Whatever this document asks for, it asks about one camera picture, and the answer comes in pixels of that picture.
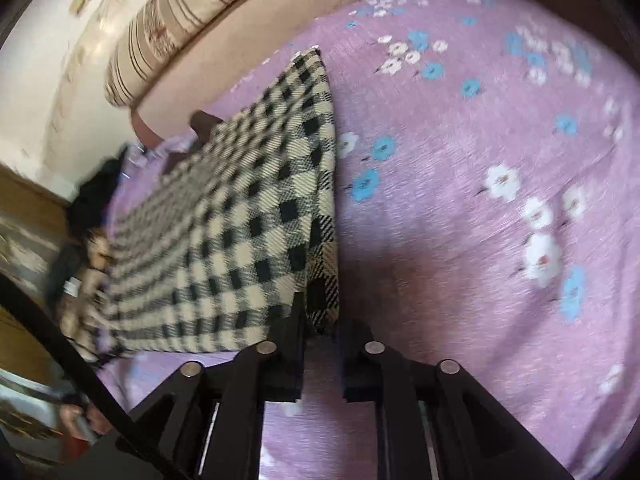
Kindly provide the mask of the black cream checked coat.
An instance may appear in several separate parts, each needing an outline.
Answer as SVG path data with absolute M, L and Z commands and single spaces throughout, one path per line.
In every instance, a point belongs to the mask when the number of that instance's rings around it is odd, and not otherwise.
M 316 48 L 158 180 L 113 231 L 105 295 L 66 318 L 85 356 L 239 351 L 301 304 L 340 312 L 334 107 Z

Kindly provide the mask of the brown cream patterned garment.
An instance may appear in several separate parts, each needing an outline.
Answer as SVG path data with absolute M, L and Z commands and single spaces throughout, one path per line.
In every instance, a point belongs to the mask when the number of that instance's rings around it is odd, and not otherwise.
M 107 271 L 113 259 L 102 229 L 91 230 L 81 248 L 86 258 L 75 275 L 65 282 L 56 322 L 82 358 L 98 364 L 112 354 L 106 288 Z

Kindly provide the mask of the black garment pile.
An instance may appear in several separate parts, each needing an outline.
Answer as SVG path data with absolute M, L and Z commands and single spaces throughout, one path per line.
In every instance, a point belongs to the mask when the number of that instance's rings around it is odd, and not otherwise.
M 50 264 L 44 282 L 44 305 L 53 312 L 64 295 L 65 283 L 88 266 L 91 232 L 104 225 L 106 208 L 117 188 L 124 155 L 105 159 L 99 169 L 78 188 L 65 209 L 68 240 Z

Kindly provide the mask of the purple floral bed sheet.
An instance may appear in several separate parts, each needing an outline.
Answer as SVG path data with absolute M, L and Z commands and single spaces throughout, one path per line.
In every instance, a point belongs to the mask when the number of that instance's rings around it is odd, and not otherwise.
M 374 479 L 372 403 L 337 339 L 359 320 L 406 358 L 457 361 L 570 473 L 594 479 L 639 419 L 639 79 L 528 0 L 360 0 L 314 20 L 126 165 L 144 202 L 316 48 L 334 107 L 340 312 L 300 398 L 266 405 L 261 479 Z

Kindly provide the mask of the pink brown padded headboard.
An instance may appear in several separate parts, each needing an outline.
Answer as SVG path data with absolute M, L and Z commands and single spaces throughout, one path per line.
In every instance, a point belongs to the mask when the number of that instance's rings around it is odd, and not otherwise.
M 154 148 L 186 131 L 189 117 L 227 92 L 316 18 L 357 0 L 236 0 L 160 71 L 130 113 Z

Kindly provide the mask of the striped floral pillow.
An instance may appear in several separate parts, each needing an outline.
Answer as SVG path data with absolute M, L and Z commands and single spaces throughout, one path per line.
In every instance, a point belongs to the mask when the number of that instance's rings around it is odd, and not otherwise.
M 116 42 L 105 73 L 105 97 L 130 107 L 171 60 L 236 0 L 148 0 Z

